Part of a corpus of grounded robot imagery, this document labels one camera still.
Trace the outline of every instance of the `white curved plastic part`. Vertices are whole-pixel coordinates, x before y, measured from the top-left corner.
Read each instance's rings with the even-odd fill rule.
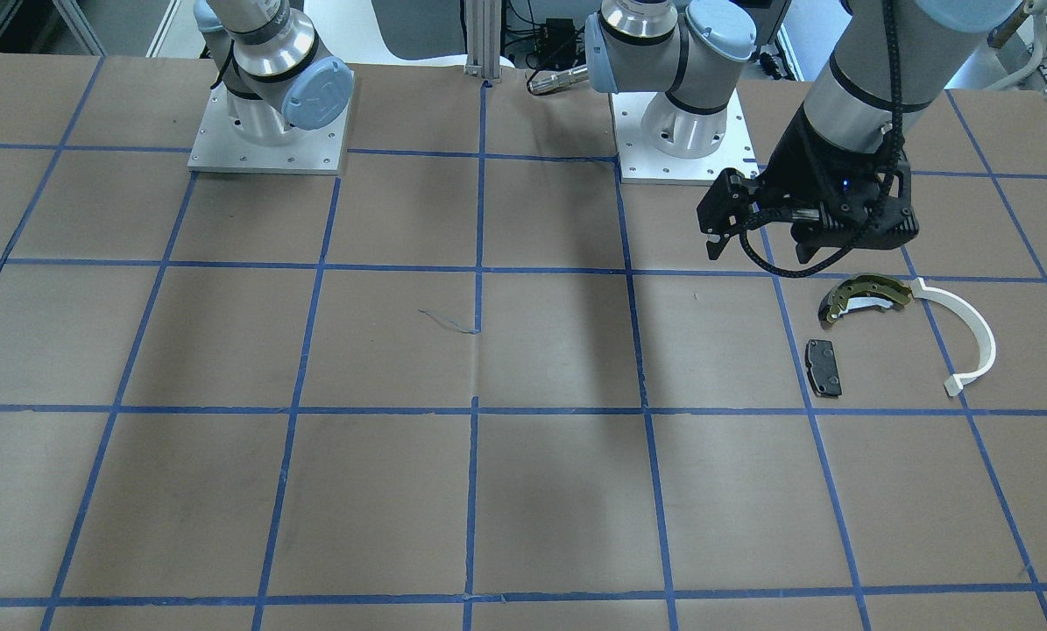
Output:
[[[967,326],[971,326],[971,332],[975,334],[975,340],[979,341],[979,368],[971,373],[955,373],[943,382],[943,388],[948,390],[948,396],[956,397],[960,391],[963,391],[964,385],[986,375],[986,371],[995,364],[995,359],[999,354],[995,334],[990,331],[982,313],[976,311],[966,299],[961,299],[952,292],[929,288],[923,278],[912,279],[912,296],[946,307],[948,310],[959,316],[959,319],[963,320]]]

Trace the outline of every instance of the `cable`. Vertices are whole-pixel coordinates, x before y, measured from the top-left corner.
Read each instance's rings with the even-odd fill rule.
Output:
[[[542,94],[535,94],[535,92],[531,92],[531,83],[532,81],[534,81],[534,77],[539,76],[539,72],[542,71],[542,67],[547,65],[547,62],[549,62],[551,59],[554,59],[554,57],[558,55],[559,52],[562,52],[563,48],[566,48],[571,44],[574,44],[576,46],[576,44],[578,43],[578,37],[582,36],[582,32],[584,32],[584,30],[586,30],[586,25],[582,24],[582,28],[579,28],[574,32],[574,37],[567,37],[566,41],[562,42],[561,46],[555,48],[554,51],[548,52],[547,57],[543,57],[543,59],[539,60],[539,63],[535,64],[534,72],[531,73],[531,76],[527,77],[527,91],[530,92],[532,96],[542,96]]]
[[[465,53],[468,53],[468,25],[465,24],[465,0],[460,0],[460,39],[465,44]]]
[[[896,40],[896,18],[893,15],[893,0],[883,0],[883,18],[885,24],[885,48],[887,48],[889,54],[889,89],[890,89],[890,100],[894,108],[892,111],[891,123],[892,128],[890,131],[885,133],[887,139],[889,140],[889,155],[887,156],[887,164],[885,164],[885,177],[883,183],[881,183],[879,191],[877,191],[876,200],[874,204],[870,207],[867,212],[867,220],[862,223],[862,226],[856,229],[854,235],[851,236],[849,243],[839,249],[834,254],[827,256],[826,260],[821,261],[808,267],[806,269],[784,269],[783,267],[776,267],[772,263],[768,263],[759,254],[756,254],[755,249],[749,243],[748,231],[751,229],[756,229],[756,224],[759,222],[759,216],[753,216],[747,223],[744,223],[744,228],[740,231],[738,235],[740,239],[740,248],[743,249],[744,255],[749,256],[752,263],[758,265],[760,269],[764,269],[765,272],[771,274],[776,274],[777,276],[783,276],[786,278],[804,278],[806,276],[811,276],[812,274],[819,274],[824,269],[831,267],[836,263],[843,260],[843,256],[849,254],[859,245],[862,238],[865,235],[868,229],[870,229],[870,224],[874,220],[876,211],[885,204],[885,201],[889,199],[889,191],[893,188],[893,179],[896,175],[896,164],[900,160],[900,144],[905,143],[905,116],[904,116],[904,97],[900,95],[900,48],[898,40]]]
[[[518,20],[520,21],[520,23],[525,23],[525,24],[531,24],[531,25],[533,25],[534,27],[538,27],[538,24],[536,24],[536,23],[534,22],[534,10],[532,10],[532,12],[531,12],[531,19],[527,19],[527,18],[525,18],[524,16],[520,16],[520,15],[519,15],[519,12],[518,12],[518,10],[516,10],[516,8],[515,8],[515,5],[511,3],[511,0],[508,0],[508,8],[511,8],[511,12],[512,12],[513,14],[515,14],[515,17],[516,17],[516,18],[518,18]]]

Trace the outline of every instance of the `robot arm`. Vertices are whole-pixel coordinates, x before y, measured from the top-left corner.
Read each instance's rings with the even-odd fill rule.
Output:
[[[711,260],[738,235],[750,258],[766,271],[807,276],[851,249],[893,249],[916,236],[903,129],[915,123],[1018,0],[844,0],[844,5],[851,23],[768,166],[752,180],[725,170],[699,203]],[[819,248],[840,249],[803,271],[773,267],[755,254],[744,234],[773,221],[792,224],[801,264]]]
[[[269,116],[308,131],[330,125],[347,108],[351,69],[288,0],[198,0],[195,13],[232,97],[264,100],[276,113],[247,108],[255,119]]]

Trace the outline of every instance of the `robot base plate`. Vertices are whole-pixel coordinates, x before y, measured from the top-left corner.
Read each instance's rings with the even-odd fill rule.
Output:
[[[723,168],[731,166],[747,176],[756,176],[756,156],[736,91],[730,97],[730,116],[722,143],[718,151],[704,159],[676,159],[655,149],[644,137],[640,120],[654,96],[654,92],[612,94],[612,120],[623,182],[707,185],[714,182]]]
[[[187,168],[207,173],[283,173],[298,176],[338,176],[343,161],[348,111],[312,132],[294,131],[296,138],[279,147],[251,143],[235,131],[223,85],[207,96],[200,131],[187,156]]]

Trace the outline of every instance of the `blue grid line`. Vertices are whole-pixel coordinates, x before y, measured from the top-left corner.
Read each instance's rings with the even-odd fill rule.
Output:
[[[95,71],[98,71],[98,67],[102,67],[103,60],[99,59],[99,65],[95,67]],[[75,521],[71,526],[71,535],[67,537],[67,547],[64,548],[63,560],[60,562],[60,569],[55,574],[55,582],[51,585],[51,599],[57,600],[63,593],[63,584],[67,580],[67,571],[71,569],[71,560],[75,554],[75,547],[79,545],[79,536],[83,534],[83,523],[87,520],[87,511],[90,509],[91,498],[94,496],[94,487],[98,482],[99,472],[103,470],[103,460],[106,457],[107,447],[110,446],[110,436],[114,433],[115,421],[118,419],[119,408],[121,407],[121,400],[127,395],[127,387],[130,385],[131,375],[134,371],[134,363],[137,359],[137,352],[142,346],[142,340],[146,339],[146,331],[148,324],[150,324],[150,316],[153,313],[153,306],[158,299],[159,293],[161,293],[161,284],[163,277],[165,277],[166,267],[163,264],[165,261],[170,260],[170,255],[174,250],[176,245],[176,235],[180,232],[181,224],[184,221],[184,215],[187,212],[187,204],[190,204],[192,199],[192,191],[196,188],[197,175],[194,173],[187,181],[187,187],[184,191],[184,197],[181,200],[180,210],[176,212],[176,220],[174,222],[174,228],[170,233],[170,242],[165,245],[165,251],[161,255],[161,265],[158,267],[158,275],[156,275],[153,280],[153,288],[150,290],[150,295],[146,300],[146,309],[142,311],[142,318],[137,324],[137,332],[134,335],[134,343],[131,345],[130,355],[127,356],[126,366],[121,370],[121,379],[118,380],[118,390],[114,395],[114,403],[110,405],[110,415],[107,416],[106,426],[103,428],[103,435],[99,438],[98,449],[94,454],[94,463],[91,464],[90,474],[87,476],[86,488],[83,489],[83,499],[79,503],[79,512],[75,515]],[[41,623],[41,631],[47,631],[51,628],[51,616],[55,614],[55,604],[49,604],[44,610],[44,618]]]
[[[1047,583],[1041,584],[1047,591]],[[1031,592],[1031,583],[957,583],[864,586],[868,596],[929,594],[1003,594]],[[675,600],[827,599],[854,595],[852,587],[782,587],[745,590],[676,590]],[[268,595],[267,607],[418,606],[418,604],[666,601],[664,590],[507,591],[502,594],[294,594]],[[64,595],[60,599],[0,598],[0,608],[20,607],[253,607],[258,595]]]
[[[772,244],[768,243],[768,232],[760,229],[760,239],[764,242],[764,253],[768,256],[768,263],[776,264],[772,254]],[[846,516],[843,515],[843,503],[839,499],[839,489],[834,486],[834,474],[830,471],[830,461],[827,458],[827,448],[823,443],[823,431],[819,428],[819,420],[816,415],[815,406],[811,404],[811,391],[808,389],[807,377],[803,376],[803,362],[800,362],[799,347],[797,347],[796,333],[792,329],[792,318],[787,314],[787,302],[784,299],[784,290],[781,287],[780,276],[772,278],[773,288],[776,291],[776,302],[780,305],[780,317],[783,319],[784,332],[787,335],[787,346],[792,351],[792,366],[796,368],[796,380],[799,382],[800,397],[803,405],[807,408],[808,424],[811,427],[811,436],[815,438],[816,452],[819,454],[819,464],[823,467],[823,477],[827,482],[827,493],[830,496],[831,508],[834,509],[834,520],[839,523],[839,536],[843,541],[843,551],[846,554],[846,566],[851,576],[851,587],[854,591],[854,600],[859,604],[859,615],[862,617],[863,631],[871,631],[870,613],[867,610],[867,599],[862,590],[862,579],[859,574],[859,564],[854,559],[854,547],[851,545],[851,533],[846,526]]]
[[[480,159],[477,161],[477,186],[475,187],[475,274],[472,291],[472,329],[482,332],[484,328],[484,193],[485,173],[488,163],[488,89],[491,81],[481,83]],[[468,495],[465,503],[465,610],[462,615],[462,631],[472,630],[472,583],[475,580],[475,467],[477,467],[477,440],[481,422],[481,399],[472,397],[470,411],[470,444],[468,445]]]
[[[478,235],[483,258],[483,229]],[[157,267],[159,262],[146,258],[41,258],[41,256],[10,256],[6,265],[77,265],[79,267]],[[266,261],[170,261],[168,267],[233,267],[248,269],[315,269],[311,263],[266,262]],[[462,272],[463,274],[595,274],[619,276],[625,269],[615,267],[468,267],[468,265],[391,265],[378,263],[326,263],[325,269],[352,272]],[[738,277],[772,278],[772,274],[753,269],[656,269],[632,268],[636,276],[686,276],[686,277]],[[816,278],[845,279],[850,274],[843,272],[820,272]],[[910,274],[893,274],[896,278],[911,280]],[[1025,276],[949,276],[926,275],[929,280],[956,284],[1047,284],[1047,278]]]
[[[478,152],[424,152],[420,149],[358,149],[351,148],[350,154],[365,154],[371,156],[416,156],[416,157],[459,157],[460,159],[478,159]]]
[[[325,280],[325,262],[328,258],[328,249],[330,249],[330,244],[332,242],[332,226],[336,223],[336,208],[339,204],[340,199],[340,179],[337,177],[334,183],[332,183],[332,196],[330,198],[330,207],[328,207],[328,220],[325,224],[325,236],[321,241],[321,246],[319,247],[319,255],[316,258],[316,273],[314,275],[314,287],[312,288],[312,295],[309,299],[309,315],[306,318],[306,331],[304,331],[302,340],[302,356],[298,360],[298,376],[293,384],[293,398],[290,403],[290,418],[287,421],[286,426],[286,448],[282,455],[282,470],[277,476],[277,491],[274,494],[274,509],[271,512],[270,518],[270,534],[268,534],[266,539],[266,555],[263,556],[262,562],[262,574],[259,579],[259,595],[258,602],[254,605],[254,617],[251,621],[251,628],[253,631],[260,631],[262,628],[262,616],[264,608],[266,608],[266,594],[270,590],[270,573],[274,567],[274,551],[277,547],[277,533],[280,526],[282,526],[282,508],[286,503],[286,487],[288,484],[288,479],[290,479],[290,464],[293,459],[293,442],[296,435],[296,428],[298,427],[298,414],[299,408],[302,408],[302,391],[304,390],[304,385],[306,385],[306,373],[309,368],[309,352],[312,346],[312,338],[314,338],[314,326],[316,323],[316,311],[319,305],[319,292],[321,292],[321,287]]]
[[[983,153],[983,149],[979,145],[979,140],[975,139],[975,133],[971,131],[971,127],[967,125],[967,119],[964,118],[963,112],[959,110],[959,104],[956,104],[955,96],[952,96],[952,92],[944,91],[948,95],[948,100],[952,103],[952,109],[955,110],[956,116],[959,116],[959,122],[963,125],[963,131],[967,133],[967,139],[971,139],[971,144],[975,148],[976,154],[979,155],[979,160],[982,160],[983,167],[986,168],[986,173],[990,176],[990,182],[995,183],[995,188],[999,191],[999,197],[1002,200],[1002,204],[1007,208],[1007,212],[1010,213],[1010,220],[1015,224],[1015,228],[1018,229],[1018,234],[1021,235],[1021,240],[1025,244],[1025,249],[1028,251],[1028,255],[1033,260],[1033,265],[1037,265],[1037,271],[1040,272],[1041,278],[1044,279],[1045,287],[1047,287],[1047,272],[1044,270],[1044,265],[1041,264],[1041,260],[1037,256],[1037,251],[1033,249],[1033,244],[1028,240],[1028,235],[1025,234],[1023,226],[1021,226],[1021,221],[1019,221],[1015,208],[1010,204],[1010,199],[1008,199],[1007,194],[1002,189],[1002,183],[999,182],[999,177],[997,177],[995,171],[990,167],[989,160],[986,159],[986,155]]]
[[[186,154],[192,148],[133,148],[121,144],[68,144],[64,151],[69,152],[130,152],[141,154]]]
[[[916,275],[916,266],[912,263],[912,255],[909,254],[908,248],[904,246],[900,247],[900,254],[905,255],[905,265],[908,265],[909,272]],[[928,300],[920,300],[925,309],[925,316],[928,318],[928,323],[932,326],[932,335],[936,337],[936,345],[940,348],[940,355],[943,356],[943,363],[948,366],[948,373],[955,373],[955,363],[952,362],[952,355],[948,352],[946,344],[943,343],[943,335],[940,333],[939,324],[936,323],[936,317],[932,313],[932,306],[929,305]],[[999,483],[999,476],[995,472],[995,465],[990,463],[989,452],[986,450],[986,445],[983,443],[983,434],[979,431],[979,425],[975,422],[975,415],[971,412],[971,407],[967,403],[966,392],[959,392],[959,403],[963,405],[963,409],[966,412],[967,426],[971,428],[971,433],[973,438],[975,438],[976,447],[979,448],[979,455],[982,456],[983,467],[986,468],[986,474],[990,478],[990,484],[995,488],[995,495],[999,499],[999,506],[1002,509],[1002,514],[1007,520],[1007,525],[1010,526],[1010,535],[1015,544],[1018,547],[1018,554],[1023,561],[1025,571],[1027,571],[1028,580],[1037,592],[1037,600],[1041,605],[1041,611],[1044,614],[1045,623],[1047,623],[1047,599],[1044,598],[1044,591],[1041,590],[1040,579],[1037,578],[1037,570],[1033,568],[1033,562],[1030,556],[1028,556],[1028,550],[1025,548],[1025,542],[1023,537],[1021,537],[1021,532],[1018,528],[1018,523],[1012,518],[1012,512],[1010,511],[1010,504],[1007,502],[1007,497],[1002,492],[1002,484]]]
[[[110,405],[0,403],[0,412],[109,412]],[[776,416],[806,415],[806,407],[650,407],[652,415]],[[1047,410],[1025,408],[951,407],[812,407],[819,416],[1033,416]],[[287,414],[290,407],[236,407],[235,405],[119,405],[122,414]],[[471,407],[322,407],[302,405],[299,414],[311,415],[468,415]],[[524,415],[639,415],[642,407],[480,407],[481,414]]]
[[[99,57],[98,63],[94,64],[94,71],[91,72],[90,80],[87,81],[87,87],[83,89],[83,96],[79,97],[79,104],[75,105],[75,111],[71,114],[71,120],[67,121],[67,128],[64,128],[63,136],[60,137],[60,148],[67,144],[67,139],[71,137],[71,130],[75,128],[75,123],[79,121],[79,116],[83,113],[83,106],[87,104],[87,97],[91,95],[91,89],[94,88],[94,81],[98,80],[99,69],[103,69],[103,57]],[[36,209],[36,204],[40,202],[40,197],[44,193],[44,186],[47,185],[47,181],[51,178],[51,172],[55,171],[55,163],[60,160],[60,154],[62,154],[62,149],[55,149],[55,153],[51,155],[49,163],[47,163],[47,168],[44,170],[44,175],[41,177],[40,184],[36,185],[36,191],[29,200],[29,205],[25,207],[21,220],[18,222],[18,226],[14,228],[14,234],[9,235],[9,241],[5,244],[5,249],[2,251],[0,256],[0,277],[2,276],[2,270],[5,269],[5,262],[9,258],[9,254],[14,252],[14,247],[21,240],[21,234],[25,229],[26,224],[29,223],[29,217]]]
[[[55,149],[60,149],[60,147],[59,144],[0,143],[0,149],[25,149],[25,151],[54,152]]]
[[[624,280],[628,291],[628,316],[631,319],[631,346],[637,356],[637,382],[640,386],[640,407],[644,415],[644,435],[647,438],[647,465],[652,474],[652,498],[655,502],[655,527],[659,531],[660,562],[663,564],[663,591],[667,598],[670,631],[680,631],[680,610],[674,599],[674,577],[671,572],[671,546],[668,543],[667,516],[663,511],[663,483],[660,479],[659,451],[655,446],[655,423],[647,399],[647,375],[644,371],[644,352],[640,337],[640,316],[637,311],[636,276],[631,272],[631,244],[624,212],[624,197],[620,193],[620,161],[612,163],[612,182],[616,188],[616,212],[620,221],[620,248],[624,255]]]
[[[616,156],[528,156],[521,154],[487,154],[488,159],[515,159],[522,161],[603,161],[612,164]]]
[[[996,173],[1001,180],[1047,180],[1044,173]]]
[[[468,498],[465,503],[465,611],[462,629],[472,629],[472,583],[475,580],[475,464],[480,431],[480,398],[472,398],[470,430],[468,430]]]

